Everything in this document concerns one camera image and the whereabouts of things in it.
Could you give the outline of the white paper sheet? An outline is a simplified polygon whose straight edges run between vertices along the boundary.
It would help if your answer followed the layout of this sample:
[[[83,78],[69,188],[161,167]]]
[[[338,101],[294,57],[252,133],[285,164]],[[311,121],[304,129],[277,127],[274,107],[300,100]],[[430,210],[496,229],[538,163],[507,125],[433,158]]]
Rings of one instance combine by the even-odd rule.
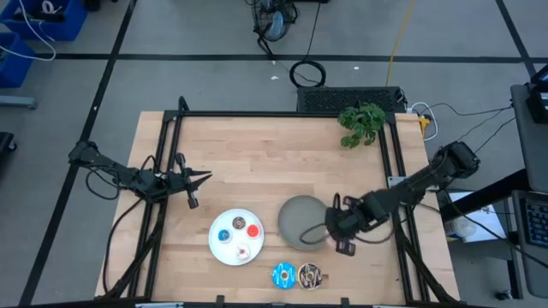
[[[444,230],[447,240],[460,240],[464,243],[496,240],[497,237],[478,225],[484,225],[498,237],[505,238],[501,224],[494,207],[489,204],[479,210],[447,221]]]

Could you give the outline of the green potted plant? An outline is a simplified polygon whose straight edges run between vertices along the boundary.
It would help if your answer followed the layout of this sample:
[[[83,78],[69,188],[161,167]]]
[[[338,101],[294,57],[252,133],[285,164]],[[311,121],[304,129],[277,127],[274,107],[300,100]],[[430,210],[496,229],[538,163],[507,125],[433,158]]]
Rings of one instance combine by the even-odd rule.
[[[360,144],[373,144],[385,120],[385,112],[376,104],[358,102],[346,108],[338,115],[337,121],[351,134],[341,138],[341,146],[353,149]]]

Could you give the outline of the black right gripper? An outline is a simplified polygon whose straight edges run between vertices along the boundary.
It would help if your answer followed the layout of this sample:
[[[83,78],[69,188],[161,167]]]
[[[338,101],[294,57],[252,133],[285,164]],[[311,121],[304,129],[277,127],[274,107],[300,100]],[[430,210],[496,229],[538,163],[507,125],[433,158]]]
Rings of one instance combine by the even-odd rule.
[[[379,245],[390,239],[392,232],[389,232],[381,240],[366,240],[358,233],[368,233],[375,228],[388,222],[391,214],[379,203],[375,192],[369,192],[361,198],[354,198],[341,195],[337,192],[333,198],[332,207],[325,213],[326,229],[333,240],[337,241],[336,252],[353,257],[355,255],[355,244],[352,240]]]

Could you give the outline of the grey round plate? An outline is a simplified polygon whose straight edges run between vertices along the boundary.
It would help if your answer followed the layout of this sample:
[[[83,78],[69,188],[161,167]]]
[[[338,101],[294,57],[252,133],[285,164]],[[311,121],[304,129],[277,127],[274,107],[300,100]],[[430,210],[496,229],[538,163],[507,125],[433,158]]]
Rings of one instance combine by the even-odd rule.
[[[277,218],[280,236],[286,244],[297,250],[323,249],[328,236],[326,211],[327,206],[313,196],[299,195],[287,200]]]

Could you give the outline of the black computer monitor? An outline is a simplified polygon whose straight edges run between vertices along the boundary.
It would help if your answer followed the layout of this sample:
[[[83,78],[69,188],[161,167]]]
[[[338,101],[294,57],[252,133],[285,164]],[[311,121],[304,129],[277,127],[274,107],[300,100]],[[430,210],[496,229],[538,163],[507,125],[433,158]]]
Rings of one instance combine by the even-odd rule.
[[[548,64],[528,83],[527,107],[536,123],[548,124]]]

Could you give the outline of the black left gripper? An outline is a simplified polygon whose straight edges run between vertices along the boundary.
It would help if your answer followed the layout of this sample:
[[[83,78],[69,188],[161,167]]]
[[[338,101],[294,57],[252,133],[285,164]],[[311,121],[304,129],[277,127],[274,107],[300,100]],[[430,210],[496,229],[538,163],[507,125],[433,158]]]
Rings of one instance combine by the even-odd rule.
[[[168,194],[186,192],[188,195],[188,205],[190,209],[195,209],[199,206],[198,199],[194,196],[194,192],[197,191],[205,181],[212,177],[211,171],[199,171],[194,170],[186,166],[186,159],[184,155],[177,152],[175,155],[176,164],[180,168],[180,172],[167,171],[165,180]],[[195,181],[191,181],[192,176],[206,175]]]

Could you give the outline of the grey floor bar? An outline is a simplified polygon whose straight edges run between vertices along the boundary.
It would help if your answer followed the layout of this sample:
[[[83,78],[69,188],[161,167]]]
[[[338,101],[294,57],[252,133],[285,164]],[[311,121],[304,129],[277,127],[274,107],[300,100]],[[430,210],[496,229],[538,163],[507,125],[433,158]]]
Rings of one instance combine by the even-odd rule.
[[[0,95],[0,107],[18,107],[34,110],[38,107],[35,98]]]

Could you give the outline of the black mesh computer tower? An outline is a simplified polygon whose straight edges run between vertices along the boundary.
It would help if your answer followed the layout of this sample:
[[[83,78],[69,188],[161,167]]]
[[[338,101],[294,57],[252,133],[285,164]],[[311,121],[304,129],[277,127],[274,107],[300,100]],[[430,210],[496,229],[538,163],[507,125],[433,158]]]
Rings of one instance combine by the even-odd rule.
[[[376,104],[386,113],[402,113],[408,100],[398,86],[310,87],[297,90],[297,110],[339,113],[358,103]]]

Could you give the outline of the black aluminium table frame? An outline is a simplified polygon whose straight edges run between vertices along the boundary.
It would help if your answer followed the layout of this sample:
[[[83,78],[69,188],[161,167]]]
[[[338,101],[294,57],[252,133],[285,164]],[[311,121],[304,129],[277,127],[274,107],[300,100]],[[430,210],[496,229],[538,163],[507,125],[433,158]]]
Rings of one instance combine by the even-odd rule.
[[[400,265],[393,236],[379,245],[357,242],[353,257],[324,246],[304,252],[286,244],[277,227],[283,203],[313,195],[329,204],[335,193],[358,197],[384,187],[386,172],[404,167],[413,173],[426,166],[426,146],[416,115],[399,113],[385,137],[369,146],[343,148],[344,128],[334,117],[293,112],[232,112],[213,115],[191,111],[182,120],[178,147],[188,163],[212,177],[197,193],[196,209],[184,194],[170,197],[158,260],[140,267],[136,294],[155,301],[226,303],[401,305],[406,299],[432,298],[433,291],[412,264]],[[265,242],[251,262],[230,266],[217,260],[208,245],[213,221],[226,210],[255,214]],[[314,290],[298,282],[277,288],[273,268],[288,262],[297,270],[320,267],[323,281]]]

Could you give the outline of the black keyboard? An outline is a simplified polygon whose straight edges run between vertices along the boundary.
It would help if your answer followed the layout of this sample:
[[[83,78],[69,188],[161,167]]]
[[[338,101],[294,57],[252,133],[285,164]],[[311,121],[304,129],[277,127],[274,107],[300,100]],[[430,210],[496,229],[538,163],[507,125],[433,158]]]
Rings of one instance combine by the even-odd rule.
[[[525,227],[530,243],[548,247],[548,204],[527,199]]]

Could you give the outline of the white round plate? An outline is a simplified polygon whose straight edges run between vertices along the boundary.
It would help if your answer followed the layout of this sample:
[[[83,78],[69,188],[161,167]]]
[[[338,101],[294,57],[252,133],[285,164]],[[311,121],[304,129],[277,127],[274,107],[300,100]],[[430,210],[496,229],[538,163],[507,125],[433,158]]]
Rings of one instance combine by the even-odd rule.
[[[232,221],[236,216],[242,216],[246,220],[244,229],[236,230],[232,227]],[[247,236],[247,226],[257,224],[260,227],[260,237],[250,239]],[[229,243],[221,243],[217,239],[220,229],[229,229],[232,233],[232,239]],[[251,262],[256,258],[265,242],[265,231],[260,219],[249,210],[232,209],[226,210],[220,214],[211,224],[208,234],[208,245],[213,256],[223,264],[230,266],[240,266]],[[251,250],[251,255],[247,260],[238,260],[235,256],[236,247],[239,244],[247,244]]]

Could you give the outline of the blue plastic bin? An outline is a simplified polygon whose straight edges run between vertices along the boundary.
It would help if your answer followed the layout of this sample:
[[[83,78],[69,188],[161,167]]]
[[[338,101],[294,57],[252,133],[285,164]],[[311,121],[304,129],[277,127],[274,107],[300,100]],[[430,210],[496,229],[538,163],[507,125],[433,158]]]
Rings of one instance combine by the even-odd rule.
[[[82,0],[9,0],[0,23],[27,40],[73,41],[86,16]]]
[[[17,33],[0,33],[0,88],[22,85],[34,51]]]

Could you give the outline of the large blue frosted donut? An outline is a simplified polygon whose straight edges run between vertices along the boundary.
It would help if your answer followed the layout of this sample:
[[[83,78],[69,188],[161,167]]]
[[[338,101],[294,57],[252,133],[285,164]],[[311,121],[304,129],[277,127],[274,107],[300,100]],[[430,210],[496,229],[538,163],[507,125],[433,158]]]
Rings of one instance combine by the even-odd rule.
[[[288,262],[277,264],[271,272],[273,284],[280,289],[291,289],[297,282],[295,266]]]

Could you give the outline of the black desk crossbar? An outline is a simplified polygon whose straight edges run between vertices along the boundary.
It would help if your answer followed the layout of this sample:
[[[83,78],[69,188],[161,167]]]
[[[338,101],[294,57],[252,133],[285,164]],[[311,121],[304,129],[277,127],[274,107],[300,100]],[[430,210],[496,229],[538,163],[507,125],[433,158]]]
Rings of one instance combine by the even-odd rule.
[[[441,210],[444,222],[453,220],[459,216],[477,211],[484,206],[507,198],[515,190],[529,190],[529,181],[525,169],[514,172],[503,179],[488,185],[479,191],[459,198],[452,204],[445,205]]]

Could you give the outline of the large chocolate frosted donut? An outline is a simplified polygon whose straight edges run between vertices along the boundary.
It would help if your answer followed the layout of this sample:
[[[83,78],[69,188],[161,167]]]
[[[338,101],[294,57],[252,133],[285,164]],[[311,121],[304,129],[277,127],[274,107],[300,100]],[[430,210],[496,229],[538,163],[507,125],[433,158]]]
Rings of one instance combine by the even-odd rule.
[[[305,290],[314,290],[321,286],[323,277],[320,267],[313,263],[303,264],[297,270],[297,278]]]

